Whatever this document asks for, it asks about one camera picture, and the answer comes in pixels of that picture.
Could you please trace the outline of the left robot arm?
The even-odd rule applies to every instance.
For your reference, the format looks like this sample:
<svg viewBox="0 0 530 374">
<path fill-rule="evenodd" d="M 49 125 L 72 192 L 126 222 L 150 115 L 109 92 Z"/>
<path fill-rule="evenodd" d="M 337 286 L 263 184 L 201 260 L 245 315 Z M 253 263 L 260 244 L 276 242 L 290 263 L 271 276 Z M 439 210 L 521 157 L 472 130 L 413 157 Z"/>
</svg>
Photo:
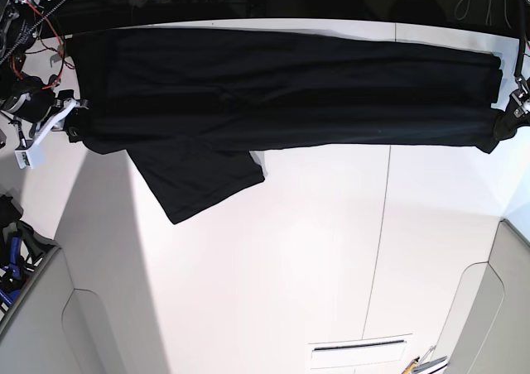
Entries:
<svg viewBox="0 0 530 374">
<path fill-rule="evenodd" d="M 529 78 L 523 75 L 527 47 L 527 9 L 529 0 L 517 0 L 518 53 L 513 72 L 517 88 L 510 94 L 505 111 L 494 125 L 494 138 L 504 141 L 516 135 L 521 127 L 529 126 Z"/>
</svg>

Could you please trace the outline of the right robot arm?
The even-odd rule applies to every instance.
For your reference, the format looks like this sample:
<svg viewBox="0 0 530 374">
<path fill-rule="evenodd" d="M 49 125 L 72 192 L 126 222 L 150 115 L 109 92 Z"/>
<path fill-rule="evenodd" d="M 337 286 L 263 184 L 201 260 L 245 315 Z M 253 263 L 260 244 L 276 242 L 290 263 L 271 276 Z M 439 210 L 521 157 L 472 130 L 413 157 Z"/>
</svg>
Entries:
<svg viewBox="0 0 530 374">
<path fill-rule="evenodd" d="M 1 116 L 17 130 L 19 147 L 37 145 L 51 131 L 65 128 L 65 119 L 77 109 L 88 109 L 88 101 L 74 98 L 71 90 L 56 92 L 68 66 L 65 37 L 51 21 L 67 0 L 1 0 Z M 48 27 L 58 42 L 43 45 L 60 64 L 57 73 L 44 80 L 23 70 L 31 49 Z"/>
</svg>

